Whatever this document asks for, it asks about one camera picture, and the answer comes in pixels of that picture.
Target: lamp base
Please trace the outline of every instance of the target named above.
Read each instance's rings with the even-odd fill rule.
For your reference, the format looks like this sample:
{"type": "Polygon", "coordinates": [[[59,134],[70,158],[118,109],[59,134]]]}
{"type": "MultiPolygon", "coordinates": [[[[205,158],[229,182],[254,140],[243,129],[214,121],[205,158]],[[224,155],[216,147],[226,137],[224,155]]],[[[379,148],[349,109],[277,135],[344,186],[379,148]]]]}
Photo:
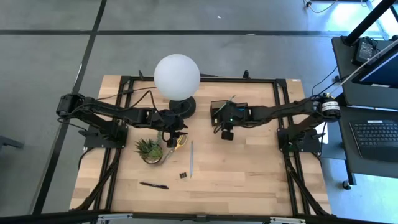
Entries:
{"type": "Polygon", "coordinates": [[[196,108],[197,104],[192,96],[185,100],[170,100],[169,102],[169,109],[174,113],[179,114],[183,119],[191,117],[196,108]]]}

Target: potted plant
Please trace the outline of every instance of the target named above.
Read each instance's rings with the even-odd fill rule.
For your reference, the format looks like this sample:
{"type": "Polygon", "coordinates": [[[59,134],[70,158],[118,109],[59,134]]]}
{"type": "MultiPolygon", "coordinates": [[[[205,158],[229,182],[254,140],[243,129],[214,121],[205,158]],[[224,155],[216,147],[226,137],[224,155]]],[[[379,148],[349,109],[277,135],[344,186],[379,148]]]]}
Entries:
{"type": "Polygon", "coordinates": [[[160,146],[162,142],[162,133],[157,133],[157,140],[154,141],[152,139],[144,140],[140,139],[136,142],[136,146],[141,156],[142,160],[148,164],[156,164],[162,160],[163,151],[160,146]]]}

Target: black pen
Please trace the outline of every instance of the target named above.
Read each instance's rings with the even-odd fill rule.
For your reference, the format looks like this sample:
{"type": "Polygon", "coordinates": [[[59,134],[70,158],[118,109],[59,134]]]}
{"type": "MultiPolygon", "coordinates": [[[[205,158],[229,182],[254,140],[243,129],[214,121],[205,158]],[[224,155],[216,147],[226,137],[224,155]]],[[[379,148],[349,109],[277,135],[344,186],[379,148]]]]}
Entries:
{"type": "Polygon", "coordinates": [[[146,185],[146,186],[151,186],[151,187],[157,187],[157,188],[167,189],[167,190],[169,189],[169,187],[166,186],[166,185],[149,184],[149,183],[145,183],[145,182],[140,182],[140,184],[146,185]]]}

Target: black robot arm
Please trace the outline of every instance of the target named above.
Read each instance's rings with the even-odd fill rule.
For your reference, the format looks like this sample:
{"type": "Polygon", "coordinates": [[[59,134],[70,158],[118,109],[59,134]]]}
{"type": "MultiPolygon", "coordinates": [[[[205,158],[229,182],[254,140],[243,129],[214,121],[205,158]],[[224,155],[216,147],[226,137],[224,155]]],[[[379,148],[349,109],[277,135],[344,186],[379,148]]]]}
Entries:
{"type": "MultiPolygon", "coordinates": [[[[170,133],[167,147],[174,147],[176,140],[182,132],[176,132],[187,128],[183,119],[175,115],[173,111],[161,110],[156,108],[121,108],[119,106],[103,103],[92,97],[84,97],[81,94],[67,94],[61,97],[57,114],[60,118],[77,118],[98,131],[103,139],[118,142],[119,145],[126,142],[127,127],[125,125],[115,125],[111,121],[101,118],[99,115],[124,121],[124,123],[135,128],[150,128],[163,133],[170,133]]],[[[92,133],[80,131],[84,136],[90,136],[92,133]]]]}
{"type": "Polygon", "coordinates": [[[231,130],[234,126],[254,128],[276,118],[307,114],[309,117],[299,124],[289,126],[289,139],[294,140],[300,134],[312,130],[322,122],[335,122],[340,118],[340,107],[328,95],[315,96],[280,106],[249,106],[247,103],[232,101],[212,101],[210,106],[211,123],[215,133],[222,131],[221,137],[233,140],[231,130]]]}

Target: white globe lamp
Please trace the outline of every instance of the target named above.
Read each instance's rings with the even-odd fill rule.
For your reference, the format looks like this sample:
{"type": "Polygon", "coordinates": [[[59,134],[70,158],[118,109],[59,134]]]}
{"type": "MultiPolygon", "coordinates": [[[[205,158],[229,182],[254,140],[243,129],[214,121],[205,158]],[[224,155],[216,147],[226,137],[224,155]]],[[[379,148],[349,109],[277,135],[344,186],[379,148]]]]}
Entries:
{"type": "Polygon", "coordinates": [[[194,114],[196,103],[192,96],[199,88],[200,72],[192,59],[181,54],[166,56],[157,64],[154,79],[156,88],[170,99],[170,110],[182,118],[194,114]]]}

